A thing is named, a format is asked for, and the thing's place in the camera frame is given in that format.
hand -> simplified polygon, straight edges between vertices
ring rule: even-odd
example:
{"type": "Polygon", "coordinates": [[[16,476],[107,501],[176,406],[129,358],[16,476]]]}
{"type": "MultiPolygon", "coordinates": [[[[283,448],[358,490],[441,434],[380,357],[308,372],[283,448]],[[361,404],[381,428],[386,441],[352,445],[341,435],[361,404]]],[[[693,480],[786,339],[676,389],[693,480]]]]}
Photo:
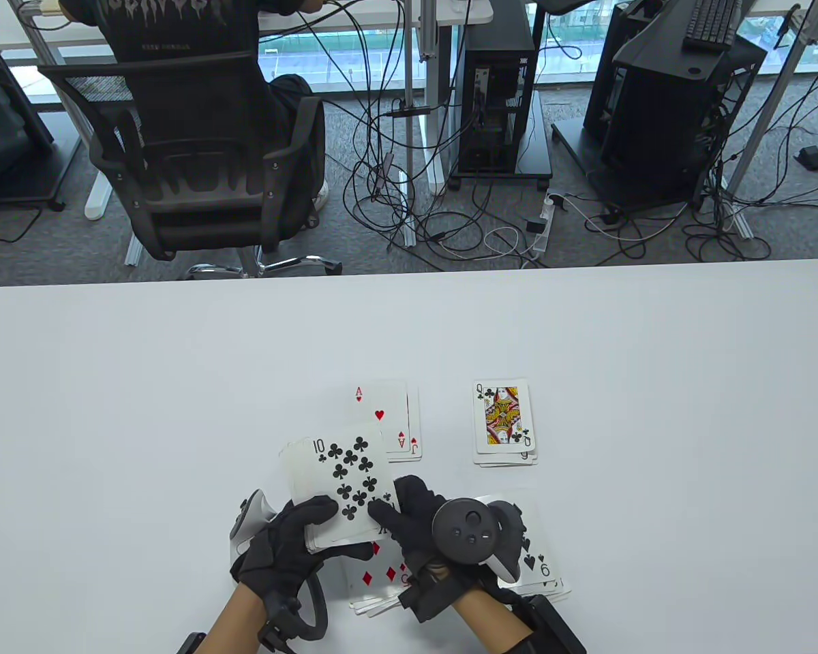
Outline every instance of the hand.
{"type": "Polygon", "coordinates": [[[273,591],[284,597],[297,597],[303,582],[326,559],[352,557],[368,561],[372,558],[372,545],[368,542],[328,548],[316,554],[306,549],[304,527],[325,523],[337,514],[338,508],[337,502],[324,495],[296,507],[288,502],[232,565],[230,573],[234,580],[248,586],[260,599],[273,591]]]}
{"type": "Polygon", "coordinates": [[[434,543],[434,515],[446,503],[446,498],[428,489],[413,474],[397,479],[394,488],[402,513],[381,499],[375,499],[367,507],[369,517],[391,532],[391,538],[403,548],[403,557],[435,557],[438,551],[434,543]]]}

power strip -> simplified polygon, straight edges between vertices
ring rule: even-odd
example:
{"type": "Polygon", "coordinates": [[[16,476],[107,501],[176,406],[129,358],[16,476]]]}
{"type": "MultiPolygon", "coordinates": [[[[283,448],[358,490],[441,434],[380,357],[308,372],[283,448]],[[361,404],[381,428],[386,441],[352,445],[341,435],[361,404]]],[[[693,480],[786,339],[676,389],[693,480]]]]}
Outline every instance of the power strip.
{"type": "MultiPolygon", "coordinates": [[[[531,250],[539,253],[540,256],[544,255],[545,250],[548,249],[549,246],[549,234],[551,233],[551,224],[555,221],[555,207],[557,206],[555,198],[559,197],[560,196],[550,188],[545,192],[543,210],[539,214],[540,221],[545,222],[545,228],[534,237],[533,245],[531,246],[531,250]]],[[[560,205],[561,207],[564,206],[564,200],[561,200],[560,205]]]]}

chair armrest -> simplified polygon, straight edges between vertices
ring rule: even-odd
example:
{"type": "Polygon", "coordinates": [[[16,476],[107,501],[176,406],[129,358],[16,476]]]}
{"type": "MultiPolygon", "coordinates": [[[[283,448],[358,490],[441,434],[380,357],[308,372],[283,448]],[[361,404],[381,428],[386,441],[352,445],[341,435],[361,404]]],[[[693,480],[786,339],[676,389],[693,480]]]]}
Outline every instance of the chair armrest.
{"type": "Polygon", "coordinates": [[[281,150],[275,150],[264,156],[267,159],[282,159],[296,153],[304,144],[309,143],[312,137],[312,129],[315,127],[315,117],[321,109],[321,99],[319,97],[307,96],[300,100],[297,106],[297,119],[294,121],[294,131],[291,133],[290,146],[281,150]]]}

black stand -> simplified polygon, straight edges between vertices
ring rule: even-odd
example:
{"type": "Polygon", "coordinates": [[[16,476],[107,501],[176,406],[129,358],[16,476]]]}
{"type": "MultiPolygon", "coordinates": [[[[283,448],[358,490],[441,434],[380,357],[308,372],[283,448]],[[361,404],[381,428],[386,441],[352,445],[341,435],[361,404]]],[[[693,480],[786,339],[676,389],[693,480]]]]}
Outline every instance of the black stand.
{"type": "Polygon", "coordinates": [[[551,126],[551,140],[564,144],[598,197],[624,211],[645,211],[684,202],[693,195],[693,186],[664,189],[641,175],[629,177],[610,168],[603,163],[600,142],[588,134],[583,122],[583,117],[556,121],[551,126]]]}
{"type": "Polygon", "coordinates": [[[0,176],[0,204],[44,203],[52,211],[63,211],[66,204],[58,192],[81,139],[65,112],[44,113],[41,118],[54,141],[34,147],[0,176]]]}
{"type": "Polygon", "coordinates": [[[533,91],[533,97],[530,100],[530,120],[518,147],[518,163],[515,165],[515,171],[454,171],[449,177],[449,189],[456,191],[461,188],[462,178],[473,178],[474,180],[536,180],[536,189],[538,191],[548,189],[551,183],[551,161],[549,159],[549,144],[545,139],[543,103],[539,99],[539,93],[533,91]]]}

gray carpet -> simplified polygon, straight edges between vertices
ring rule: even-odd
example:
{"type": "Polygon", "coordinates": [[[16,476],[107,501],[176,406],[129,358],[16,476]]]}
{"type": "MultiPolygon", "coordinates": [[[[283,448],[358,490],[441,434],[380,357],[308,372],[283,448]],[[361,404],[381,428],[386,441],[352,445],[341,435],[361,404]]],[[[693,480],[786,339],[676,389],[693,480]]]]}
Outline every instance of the gray carpet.
{"type": "MultiPolygon", "coordinates": [[[[793,81],[789,92],[783,100],[783,106],[788,106],[794,99],[801,96],[810,84],[811,78],[803,77],[793,81]]],[[[762,100],[770,90],[771,80],[762,79],[755,84],[745,107],[742,109],[742,118],[736,119],[740,125],[746,118],[754,114],[762,100]]],[[[586,108],[589,85],[573,85],[560,87],[556,90],[543,91],[543,112],[545,125],[536,125],[533,129],[543,129],[550,135],[550,123],[554,119],[581,116],[586,108]]],[[[808,101],[806,108],[814,106],[816,99],[808,101]]],[[[356,111],[357,105],[352,102],[344,106],[356,111]]],[[[402,123],[396,125],[396,138],[402,139],[402,123]]],[[[341,162],[350,168],[357,160],[352,150],[350,134],[356,125],[355,119],[333,106],[327,106],[327,137],[328,153],[333,159],[328,159],[327,178],[331,185],[331,199],[322,212],[322,222],[316,230],[303,232],[290,242],[282,244],[280,256],[303,255],[317,253],[328,258],[339,259],[344,263],[346,274],[358,275],[369,273],[388,272],[421,272],[431,268],[424,262],[414,258],[409,253],[396,248],[387,249],[387,241],[378,234],[366,230],[348,214],[343,206],[343,188],[349,177],[341,162]]],[[[818,110],[811,114],[804,122],[804,127],[818,133],[818,110]]],[[[418,125],[415,125],[415,142],[421,143],[418,135],[418,125]]],[[[727,152],[737,152],[748,139],[749,130],[742,130],[734,135],[727,145],[727,152]]],[[[361,142],[363,130],[359,131],[361,142]]],[[[740,188],[740,195],[748,198],[757,198],[767,194],[776,180],[776,166],[774,157],[783,130],[768,134],[761,144],[761,150],[755,158],[748,175],[740,188]]],[[[818,144],[818,136],[797,131],[793,134],[790,144],[790,155],[795,155],[798,149],[808,144],[818,144]]],[[[562,146],[553,146],[549,143],[551,160],[554,166],[553,188],[564,193],[585,194],[592,196],[593,192],[575,167],[562,146]]],[[[398,150],[395,162],[403,161],[404,154],[398,150]]],[[[416,153],[416,170],[423,165],[421,153],[416,153]]],[[[237,265],[235,253],[230,250],[216,252],[181,253],[173,262],[157,262],[148,255],[138,268],[129,268],[123,265],[127,244],[131,236],[131,228],[125,212],[116,196],[112,196],[106,215],[100,221],[88,221],[82,210],[85,199],[95,177],[95,169],[88,161],[87,153],[80,149],[72,168],[64,183],[64,195],[69,204],[60,214],[45,212],[34,228],[14,245],[0,243],[0,286],[18,284],[64,284],[64,283],[106,283],[107,281],[157,281],[176,279],[191,264],[195,262],[219,262],[220,264],[237,265]]],[[[419,206],[425,208],[431,202],[425,191],[427,183],[419,184],[419,206]]],[[[777,198],[790,196],[804,190],[818,186],[818,172],[808,172],[796,165],[793,160],[789,167],[788,177],[777,198]]],[[[472,184],[464,184],[461,191],[449,193],[443,200],[441,208],[474,212],[471,202],[472,184]]],[[[483,198],[487,193],[487,184],[481,183],[475,189],[476,198],[483,198]]],[[[494,186],[488,210],[495,214],[521,224],[524,218],[537,215],[540,211],[542,194],[536,192],[534,185],[494,186]]],[[[599,204],[595,202],[578,202],[580,208],[588,214],[599,211],[599,204]]],[[[390,210],[383,206],[365,206],[365,211],[380,224],[388,224],[391,220],[390,210]]],[[[662,209],[658,215],[667,214],[662,209]]],[[[764,208],[752,209],[746,212],[748,220],[758,236],[764,237],[772,246],[772,256],[776,259],[818,258],[818,208],[764,208]]],[[[4,212],[0,214],[0,236],[13,236],[25,226],[30,214],[25,212],[4,212]]],[[[683,215],[679,222],[648,244],[646,256],[639,262],[626,259],[619,255],[608,265],[623,264],[679,264],[690,262],[692,259],[684,249],[684,235],[680,225],[689,221],[683,215]]],[[[437,231],[455,227],[461,224],[461,219],[455,216],[434,219],[428,225],[429,230],[437,231]]],[[[493,219],[484,218],[480,221],[485,230],[496,226],[493,219]]],[[[646,234],[652,233],[661,223],[647,223],[646,234]]],[[[477,231],[466,230],[455,239],[450,240],[451,247],[466,246],[478,238],[477,231]]],[[[502,242],[494,243],[502,247],[502,242]]],[[[542,258],[542,262],[552,267],[589,266],[596,264],[606,256],[618,250],[614,240],[605,238],[601,234],[591,234],[583,227],[581,217],[575,210],[567,213],[558,212],[553,226],[549,248],[542,258]]],[[[447,262],[437,258],[427,246],[418,246],[417,253],[430,262],[446,270],[487,270],[487,268],[515,268],[515,258],[490,259],[477,262],[447,262]]],[[[759,246],[746,246],[748,253],[762,253],[759,246]]],[[[490,253],[484,248],[465,255],[482,255],[490,253]]],[[[721,250],[711,248],[708,258],[726,260],[728,256],[721,250]]],[[[296,274],[308,275],[309,268],[297,270],[296,274]]]]}

